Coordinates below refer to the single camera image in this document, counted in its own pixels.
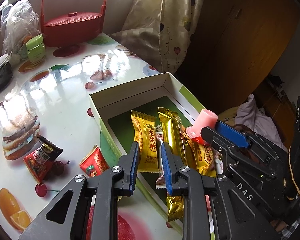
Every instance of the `curtain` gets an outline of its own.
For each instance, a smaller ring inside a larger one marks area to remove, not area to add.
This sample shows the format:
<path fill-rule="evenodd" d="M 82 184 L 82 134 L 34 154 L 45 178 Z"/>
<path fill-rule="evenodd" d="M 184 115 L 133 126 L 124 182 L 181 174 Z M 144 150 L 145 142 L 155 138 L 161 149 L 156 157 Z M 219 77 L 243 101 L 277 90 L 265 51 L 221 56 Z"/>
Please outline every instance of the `curtain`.
<path fill-rule="evenodd" d="M 110 34 L 161 73 L 186 56 L 203 0 L 134 0 L 122 31 Z"/>

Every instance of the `wooden wardrobe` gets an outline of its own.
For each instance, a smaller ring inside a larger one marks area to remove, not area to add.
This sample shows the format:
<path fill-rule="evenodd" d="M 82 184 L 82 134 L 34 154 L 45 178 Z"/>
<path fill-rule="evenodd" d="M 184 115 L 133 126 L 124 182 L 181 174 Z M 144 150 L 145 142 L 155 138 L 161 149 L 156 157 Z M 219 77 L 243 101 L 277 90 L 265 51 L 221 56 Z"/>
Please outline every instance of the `wooden wardrobe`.
<path fill-rule="evenodd" d="M 299 15 L 294 0 L 204 0 L 179 80 L 217 114 L 240 105 L 285 50 Z"/>

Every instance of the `red candy wrapper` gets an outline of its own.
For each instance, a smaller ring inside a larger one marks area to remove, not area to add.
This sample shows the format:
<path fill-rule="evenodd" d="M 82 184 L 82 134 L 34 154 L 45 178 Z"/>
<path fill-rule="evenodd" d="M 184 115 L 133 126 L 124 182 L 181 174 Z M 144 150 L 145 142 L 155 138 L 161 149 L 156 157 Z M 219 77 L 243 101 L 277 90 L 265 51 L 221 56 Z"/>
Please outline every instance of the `red candy wrapper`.
<path fill-rule="evenodd" d="M 106 163 L 97 145 L 83 158 L 79 166 L 89 177 L 98 176 L 109 169 L 109 165 Z"/>
<path fill-rule="evenodd" d="M 36 182 L 40 184 L 51 169 L 55 159 L 62 153 L 62 149 L 40 135 L 38 135 L 38 141 L 42 146 L 24 157 L 23 161 Z"/>

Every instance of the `dark jar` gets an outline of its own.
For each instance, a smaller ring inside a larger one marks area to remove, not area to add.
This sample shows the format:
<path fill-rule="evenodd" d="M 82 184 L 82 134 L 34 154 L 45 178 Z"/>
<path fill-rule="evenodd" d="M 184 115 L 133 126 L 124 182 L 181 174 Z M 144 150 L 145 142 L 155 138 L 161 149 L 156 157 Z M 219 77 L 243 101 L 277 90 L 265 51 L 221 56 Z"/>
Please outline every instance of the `dark jar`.
<path fill-rule="evenodd" d="M 8 59 L 8 54 L 4 54 L 0 57 L 0 90 L 8 85 L 13 76 L 13 71 Z"/>

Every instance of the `blue gripper pad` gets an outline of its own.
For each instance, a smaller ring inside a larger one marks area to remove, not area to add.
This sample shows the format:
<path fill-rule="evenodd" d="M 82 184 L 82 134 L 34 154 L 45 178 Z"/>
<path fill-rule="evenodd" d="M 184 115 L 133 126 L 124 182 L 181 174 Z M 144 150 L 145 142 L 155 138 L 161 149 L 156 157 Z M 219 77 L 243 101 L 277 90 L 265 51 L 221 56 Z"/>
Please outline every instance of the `blue gripper pad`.
<path fill-rule="evenodd" d="M 172 195 L 172 173 L 169 166 L 168 156 L 164 144 L 161 144 L 161 159 L 164 173 L 164 180 L 166 182 L 166 187 L 169 195 Z"/>
<path fill-rule="evenodd" d="M 224 122 L 218 121 L 215 126 L 215 130 L 218 134 L 227 138 L 229 141 L 233 142 L 238 147 L 248 148 L 249 143 L 247 142 L 245 136 L 239 133 L 237 130 L 233 129 Z"/>
<path fill-rule="evenodd" d="M 130 171 L 129 190 L 130 190 L 131 194 L 133 193 L 133 191 L 136 188 L 138 163 L 139 163 L 139 144 L 137 144 L 137 148 L 135 149 L 135 151 L 133 153 L 133 160 L 132 160 L 131 171 Z"/>

